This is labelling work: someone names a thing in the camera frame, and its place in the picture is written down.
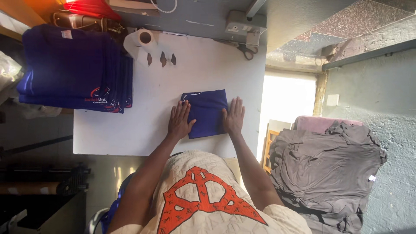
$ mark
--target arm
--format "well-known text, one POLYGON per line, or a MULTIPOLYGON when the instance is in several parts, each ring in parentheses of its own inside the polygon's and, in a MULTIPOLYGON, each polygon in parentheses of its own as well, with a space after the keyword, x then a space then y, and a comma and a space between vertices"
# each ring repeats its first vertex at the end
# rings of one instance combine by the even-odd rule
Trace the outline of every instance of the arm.
POLYGON ((196 122, 194 119, 188 124, 190 109, 191 105, 188 101, 185 101, 183 105, 179 101, 177 107, 172 107, 167 136, 147 157, 143 166, 136 171, 136 174, 130 180, 107 233, 128 224, 146 225, 146 214, 150 207, 150 201, 166 161, 178 141, 191 131, 193 124, 196 122))
POLYGON ((241 134, 244 112, 243 100, 239 97, 237 99, 233 98, 229 112, 223 109, 224 129, 230 135, 237 153, 245 188, 256 208, 261 211, 270 204, 284 206, 272 181, 261 168, 241 134))

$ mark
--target table surface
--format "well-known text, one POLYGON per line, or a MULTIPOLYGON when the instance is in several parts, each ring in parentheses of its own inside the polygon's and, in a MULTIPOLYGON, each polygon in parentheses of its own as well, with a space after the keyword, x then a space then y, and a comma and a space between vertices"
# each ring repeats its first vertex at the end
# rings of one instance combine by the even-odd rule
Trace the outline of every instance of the table surface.
MULTIPOLYGON (((149 155, 167 133, 170 110, 184 92, 225 89, 230 104, 240 96, 246 107, 242 134, 257 150, 260 107, 265 73, 266 47, 259 47, 247 61, 235 47, 208 38, 182 37, 154 32, 167 65, 160 54, 138 51, 133 67, 133 106, 124 114, 91 110, 74 111, 74 153, 149 155), (170 62, 175 54, 176 65, 170 62)), ((173 153, 199 149, 220 157, 236 157, 228 134, 198 139, 185 137, 173 153)))

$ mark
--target orange embroidered design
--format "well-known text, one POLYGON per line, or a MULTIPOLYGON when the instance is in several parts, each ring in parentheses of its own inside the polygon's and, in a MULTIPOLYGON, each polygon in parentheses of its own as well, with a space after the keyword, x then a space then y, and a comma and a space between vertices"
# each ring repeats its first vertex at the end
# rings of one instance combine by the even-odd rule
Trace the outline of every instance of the orange embroidered design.
POLYGON ((259 213, 246 201, 239 198, 232 186, 226 184, 218 176, 207 170, 192 167, 186 172, 186 176, 176 182, 168 191, 163 193, 165 205, 159 221, 158 234, 169 234, 183 222, 192 217, 198 210, 207 213, 222 211, 227 214, 238 214, 256 220, 267 225, 259 213), (206 182, 213 181, 225 189, 225 194, 219 202, 210 203, 206 182), (186 184, 195 184, 198 188, 199 202, 190 202, 177 197, 175 191, 186 184))

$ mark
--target scissors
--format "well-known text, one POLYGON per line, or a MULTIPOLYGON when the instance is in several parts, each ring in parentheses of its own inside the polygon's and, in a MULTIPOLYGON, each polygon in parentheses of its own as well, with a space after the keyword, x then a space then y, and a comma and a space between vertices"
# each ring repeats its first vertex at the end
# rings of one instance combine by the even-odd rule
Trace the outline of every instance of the scissors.
POLYGON ((230 45, 230 46, 233 46, 233 47, 236 47, 241 52, 243 52, 244 57, 247 60, 252 60, 254 58, 254 54, 257 54, 257 52, 259 51, 257 49, 257 47, 254 47, 255 48, 255 51, 252 51, 249 48, 247 48, 247 46, 245 44, 238 43, 238 42, 226 41, 226 40, 221 40, 221 39, 214 39, 214 41, 220 42, 220 43, 224 43, 226 45, 230 45))

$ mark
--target red object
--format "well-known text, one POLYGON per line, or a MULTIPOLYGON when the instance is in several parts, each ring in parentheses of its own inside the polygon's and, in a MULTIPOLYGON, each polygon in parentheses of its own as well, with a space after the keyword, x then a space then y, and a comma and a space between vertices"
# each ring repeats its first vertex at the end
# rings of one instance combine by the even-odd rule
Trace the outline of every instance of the red object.
POLYGON ((222 211, 227 214, 238 214, 267 225, 256 209, 237 196, 232 186, 226 184, 218 176, 199 167, 189 169, 186 172, 186 176, 163 193, 163 196, 165 198, 165 205, 159 221, 158 234, 169 234, 183 222, 191 218, 198 210, 207 213, 222 211), (205 185, 207 181, 217 182, 224 187, 225 194, 219 202, 209 202, 207 187, 205 185), (198 188, 199 202, 189 202, 177 197, 175 191, 188 183, 195 184, 198 188))
POLYGON ((64 8, 74 14, 97 18, 106 17, 115 21, 121 21, 121 17, 110 8, 105 0, 75 0, 65 3, 64 8))

